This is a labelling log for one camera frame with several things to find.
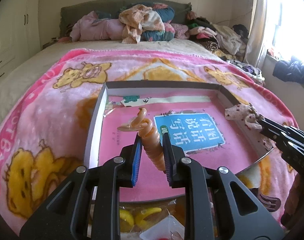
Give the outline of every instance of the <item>gray headboard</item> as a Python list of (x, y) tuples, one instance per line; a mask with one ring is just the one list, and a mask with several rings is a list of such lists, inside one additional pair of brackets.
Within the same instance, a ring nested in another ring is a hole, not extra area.
[(160, 2), (171, 6), (175, 11), (172, 23), (184, 24), (186, 13), (192, 9), (191, 3), (184, 4), (165, 0), (97, 0), (79, 3), (61, 8), (60, 36), (65, 35), (69, 24), (77, 22), (91, 11), (103, 11), (115, 17), (122, 7), (138, 2)]

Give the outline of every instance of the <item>silver bolt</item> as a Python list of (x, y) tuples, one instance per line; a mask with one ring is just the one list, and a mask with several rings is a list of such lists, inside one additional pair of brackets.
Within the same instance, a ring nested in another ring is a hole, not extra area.
[(229, 172), (229, 169), (226, 168), (226, 167), (220, 167), (220, 168), (218, 169), (218, 171), (219, 171), (220, 173), (226, 174), (226, 173)]
[(77, 168), (76, 168), (76, 172), (77, 173), (83, 173), (83, 172), (85, 172), (86, 171), (86, 167), (84, 167), (84, 166), (78, 166)]
[(189, 164), (189, 163), (191, 163), (192, 161), (191, 161), (190, 158), (184, 157), (184, 158), (181, 159), (181, 162), (182, 162), (182, 163), (185, 163), (185, 164)]
[(118, 156), (118, 157), (115, 157), (115, 158), (113, 159), (113, 161), (114, 161), (115, 163), (121, 163), (121, 162), (124, 161), (124, 159), (123, 159), (121, 156)]

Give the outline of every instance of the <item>blue label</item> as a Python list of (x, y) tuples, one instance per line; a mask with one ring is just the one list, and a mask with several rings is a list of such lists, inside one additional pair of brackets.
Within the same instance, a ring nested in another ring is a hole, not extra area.
[(179, 146), (185, 153), (225, 144), (212, 117), (206, 113), (171, 114), (154, 117), (161, 135), (168, 132), (171, 144)]

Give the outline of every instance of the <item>pink blanket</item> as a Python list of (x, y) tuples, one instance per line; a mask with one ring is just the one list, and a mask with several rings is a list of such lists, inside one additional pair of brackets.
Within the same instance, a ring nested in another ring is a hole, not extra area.
[[(72, 50), (30, 87), (0, 126), (0, 213), (16, 233), (82, 163), (102, 84), (142, 79), (219, 83), (265, 117), (297, 127), (273, 93), (225, 62), (158, 51)], [(279, 220), (294, 180), (279, 150), (239, 178), (247, 187), (280, 200), (273, 213)]]

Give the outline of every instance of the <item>beige blanket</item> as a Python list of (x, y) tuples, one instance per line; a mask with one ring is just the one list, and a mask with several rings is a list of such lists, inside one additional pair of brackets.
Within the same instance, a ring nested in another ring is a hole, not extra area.
[(140, 42), (141, 34), (145, 30), (165, 31), (160, 15), (156, 11), (153, 11), (151, 7), (142, 4), (135, 5), (121, 12), (119, 20), (126, 24), (122, 33), (122, 43)]

